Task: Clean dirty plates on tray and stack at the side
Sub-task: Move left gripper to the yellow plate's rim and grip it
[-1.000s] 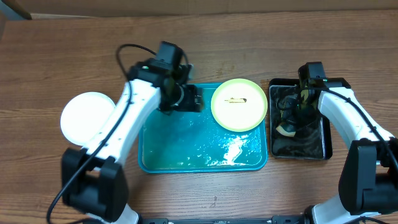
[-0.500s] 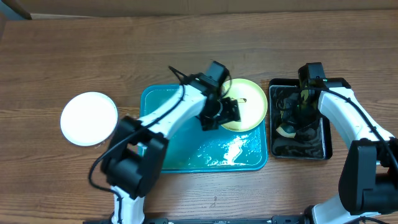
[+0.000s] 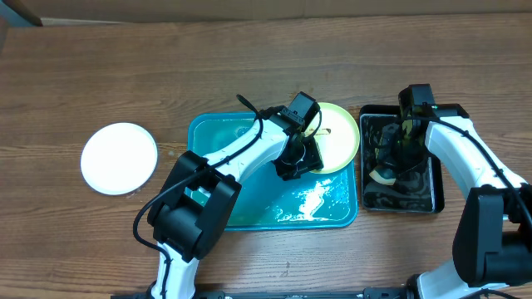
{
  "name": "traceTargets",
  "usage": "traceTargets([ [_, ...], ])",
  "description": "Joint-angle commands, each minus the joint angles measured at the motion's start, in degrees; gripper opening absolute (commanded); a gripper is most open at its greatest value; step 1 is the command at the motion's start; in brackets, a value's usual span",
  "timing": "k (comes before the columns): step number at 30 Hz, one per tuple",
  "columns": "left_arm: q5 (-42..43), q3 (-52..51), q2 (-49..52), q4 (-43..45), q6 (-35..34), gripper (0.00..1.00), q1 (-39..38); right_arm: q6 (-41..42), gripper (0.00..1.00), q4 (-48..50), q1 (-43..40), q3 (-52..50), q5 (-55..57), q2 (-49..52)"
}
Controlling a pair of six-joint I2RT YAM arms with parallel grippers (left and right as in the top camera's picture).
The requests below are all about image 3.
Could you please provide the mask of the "white plate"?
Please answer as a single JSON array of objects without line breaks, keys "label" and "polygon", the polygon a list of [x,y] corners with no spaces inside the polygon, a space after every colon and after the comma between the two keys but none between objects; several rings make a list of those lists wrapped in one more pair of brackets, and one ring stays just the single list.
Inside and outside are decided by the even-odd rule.
[{"label": "white plate", "polygon": [[155,172],[158,148],[154,137],[133,123],[114,123],[99,129],[81,152],[83,179],[105,195],[129,194]]}]

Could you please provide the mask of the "yellow green sponge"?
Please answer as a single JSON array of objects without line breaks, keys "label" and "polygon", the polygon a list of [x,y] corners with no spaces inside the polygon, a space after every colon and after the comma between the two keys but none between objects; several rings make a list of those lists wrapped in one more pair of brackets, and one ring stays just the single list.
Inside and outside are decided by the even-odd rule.
[{"label": "yellow green sponge", "polygon": [[376,166],[370,172],[370,177],[377,183],[392,186],[397,179],[395,168],[397,162],[393,157],[394,147],[397,144],[397,124],[385,125],[382,128],[381,138],[375,148]]}]

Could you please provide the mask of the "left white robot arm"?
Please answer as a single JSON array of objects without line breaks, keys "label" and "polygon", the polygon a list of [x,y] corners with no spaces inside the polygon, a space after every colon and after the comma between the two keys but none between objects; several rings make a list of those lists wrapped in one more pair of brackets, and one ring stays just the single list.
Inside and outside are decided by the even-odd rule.
[{"label": "left white robot arm", "polygon": [[276,106],[256,112],[253,126],[214,153],[188,150],[176,161],[161,191],[135,216],[137,242],[160,255],[148,298],[191,298],[199,261],[219,241],[242,183],[272,163],[283,180],[321,169],[323,161],[306,129],[320,120],[318,104]]}]

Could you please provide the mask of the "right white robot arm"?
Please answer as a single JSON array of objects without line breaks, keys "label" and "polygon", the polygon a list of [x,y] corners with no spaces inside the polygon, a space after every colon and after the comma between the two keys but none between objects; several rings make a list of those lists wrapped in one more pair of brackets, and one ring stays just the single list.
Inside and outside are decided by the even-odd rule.
[{"label": "right white robot arm", "polygon": [[465,196],[452,259],[410,278],[416,298],[479,298],[531,281],[531,186],[475,132],[458,104],[401,105],[403,137],[420,139]]}]

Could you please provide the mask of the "yellow-green rimmed plate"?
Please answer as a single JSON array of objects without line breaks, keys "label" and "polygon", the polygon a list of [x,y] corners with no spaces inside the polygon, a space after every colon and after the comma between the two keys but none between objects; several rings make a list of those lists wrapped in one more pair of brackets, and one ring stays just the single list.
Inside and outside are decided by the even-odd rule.
[{"label": "yellow-green rimmed plate", "polygon": [[330,174],[347,166],[355,157],[360,133],[352,115],[339,105],[319,102],[321,115],[316,115],[305,135],[313,136],[322,157],[323,167],[315,174]]}]

